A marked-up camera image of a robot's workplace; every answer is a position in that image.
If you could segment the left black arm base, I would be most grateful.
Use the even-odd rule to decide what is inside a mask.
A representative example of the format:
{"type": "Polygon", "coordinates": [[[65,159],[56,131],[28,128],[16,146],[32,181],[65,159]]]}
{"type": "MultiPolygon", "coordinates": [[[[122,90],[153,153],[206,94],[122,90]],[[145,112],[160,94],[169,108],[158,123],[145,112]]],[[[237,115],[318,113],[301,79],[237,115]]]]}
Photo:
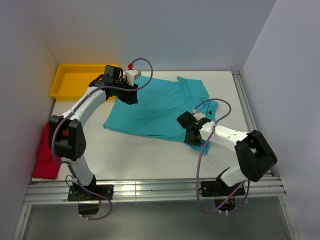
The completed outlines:
{"type": "Polygon", "coordinates": [[[93,177],[88,186],[78,185],[75,181],[72,183],[67,181],[70,174],[65,178],[65,183],[69,187],[67,201],[78,202],[78,213],[80,217],[88,220],[100,220],[108,216],[112,209],[111,202],[114,193],[113,184],[97,184],[96,178],[93,177]],[[99,212],[102,201],[107,201],[110,204],[110,209],[106,215],[96,216],[99,212]]]}

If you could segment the teal t shirt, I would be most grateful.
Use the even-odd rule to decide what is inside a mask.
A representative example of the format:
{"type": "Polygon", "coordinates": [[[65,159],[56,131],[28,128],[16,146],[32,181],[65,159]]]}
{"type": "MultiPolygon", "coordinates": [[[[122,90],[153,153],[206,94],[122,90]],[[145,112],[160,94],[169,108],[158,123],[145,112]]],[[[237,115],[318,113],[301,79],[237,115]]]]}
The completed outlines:
{"type": "Polygon", "coordinates": [[[128,135],[157,138],[183,143],[186,131],[177,122],[184,112],[194,108],[215,121],[216,101],[209,101],[209,93],[201,80],[177,76],[175,81],[140,77],[136,83],[145,85],[138,90],[136,104],[128,105],[116,99],[104,122],[105,129],[128,135]]]}

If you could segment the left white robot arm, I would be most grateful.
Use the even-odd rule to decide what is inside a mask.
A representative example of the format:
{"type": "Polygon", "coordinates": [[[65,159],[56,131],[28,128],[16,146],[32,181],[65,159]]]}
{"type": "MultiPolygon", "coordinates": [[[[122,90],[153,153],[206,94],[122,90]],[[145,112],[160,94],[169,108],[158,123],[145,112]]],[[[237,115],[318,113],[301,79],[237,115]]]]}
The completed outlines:
{"type": "Polygon", "coordinates": [[[104,73],[91,81],[84,95],[62,115],[49,118],[49,149],[59,164],[66,164],[76,185],[81,185],[79,194],[86,200],[96,197],[98,188],[94,174],[85,159],[87,142],[83,127],[95,110],[110,97],[117,97],[126,104],[138,102],[135,81],[141,77],[136,69],[123,71],[106,65],[104,73]]]}

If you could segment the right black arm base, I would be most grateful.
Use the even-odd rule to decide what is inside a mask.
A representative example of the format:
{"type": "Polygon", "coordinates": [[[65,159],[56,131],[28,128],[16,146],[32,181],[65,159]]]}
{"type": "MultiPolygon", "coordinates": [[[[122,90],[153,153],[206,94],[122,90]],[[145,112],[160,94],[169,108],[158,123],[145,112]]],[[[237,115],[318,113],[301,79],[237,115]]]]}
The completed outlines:
{"type": "Polygon", "coordinates": [[[239,186],[240,188],[234,194],[232,194],[231,198],[229,198],[226,203],[219,209],[223,212],[229,212],[236,209],[236,196],[244,196],[244,201],[248,197],[249,188],[245,190],[244,184],[237,183],[236,185],[229,187],[225,185],[225,183],[221,180],[206,180],[200,182],[198,193],[204,198],[227,197],[239,186]]]}

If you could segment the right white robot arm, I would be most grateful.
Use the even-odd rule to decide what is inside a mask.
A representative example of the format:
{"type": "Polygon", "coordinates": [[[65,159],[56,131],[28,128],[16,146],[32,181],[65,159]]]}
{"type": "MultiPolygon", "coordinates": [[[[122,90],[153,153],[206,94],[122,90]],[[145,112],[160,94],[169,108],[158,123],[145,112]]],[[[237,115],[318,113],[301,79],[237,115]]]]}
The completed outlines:
{"type": "Polygon", "coordinates": [[[199,146],[208,140],[233,151],[238,163],[228,167],[215,180],[222,195],[229,194],[234,186],[244,182],[258,182],[278,162],[263,134],[258,130],[234,130],[206,118],[202,113],[184,112],[177,122],[185,129],[186,144],[199,146]]]}

